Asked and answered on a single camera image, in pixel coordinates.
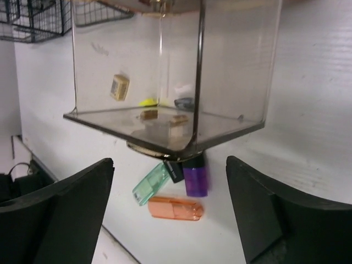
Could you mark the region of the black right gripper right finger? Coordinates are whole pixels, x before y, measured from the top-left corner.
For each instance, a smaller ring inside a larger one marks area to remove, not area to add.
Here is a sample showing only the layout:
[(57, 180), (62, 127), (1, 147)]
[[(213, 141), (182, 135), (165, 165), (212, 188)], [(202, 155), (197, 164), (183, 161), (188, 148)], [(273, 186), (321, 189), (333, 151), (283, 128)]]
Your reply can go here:
[(246, 263), (351, 263), (351, 205), (270, 178), (235, 156), (226, 174)]

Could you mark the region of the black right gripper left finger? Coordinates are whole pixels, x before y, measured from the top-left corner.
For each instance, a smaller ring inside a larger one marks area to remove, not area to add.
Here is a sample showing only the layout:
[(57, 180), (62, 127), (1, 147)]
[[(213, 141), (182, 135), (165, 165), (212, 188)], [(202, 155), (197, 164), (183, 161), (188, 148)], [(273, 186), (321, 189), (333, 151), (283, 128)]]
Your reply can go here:
[(113, 175), (104, 158), (1, 203), (1, 263), (91, 263)]

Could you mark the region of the clear drawer with gold knob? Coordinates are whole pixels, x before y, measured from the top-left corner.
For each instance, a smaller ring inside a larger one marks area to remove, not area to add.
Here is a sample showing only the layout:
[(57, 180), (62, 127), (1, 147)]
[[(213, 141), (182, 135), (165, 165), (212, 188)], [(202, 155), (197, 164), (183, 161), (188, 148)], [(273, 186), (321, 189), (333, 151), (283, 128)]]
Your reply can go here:
[[(165, 160), (265, 126), (281, 1), (109, 1), (130, 19), (72, 22), (75, 106), (65, 119)], [(125, 101), (113, 77), (130, 79)], [(193, 97), (174, 88), (192, 84)], [(147, 98), (158, 105), (140, 107)]]

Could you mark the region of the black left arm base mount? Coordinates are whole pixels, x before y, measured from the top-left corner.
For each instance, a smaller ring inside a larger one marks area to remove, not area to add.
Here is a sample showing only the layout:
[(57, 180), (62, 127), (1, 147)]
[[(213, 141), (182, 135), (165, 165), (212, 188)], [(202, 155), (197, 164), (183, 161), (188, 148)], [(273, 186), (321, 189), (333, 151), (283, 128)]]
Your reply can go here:
[[(18, 166), (27, 166), (27, 175), (13, 178), (12, 172)], [(36, 161), (20, 162), (12, 167), (7, 174), (1, 173), (1, 203), (40, 190), (55, 181)]]

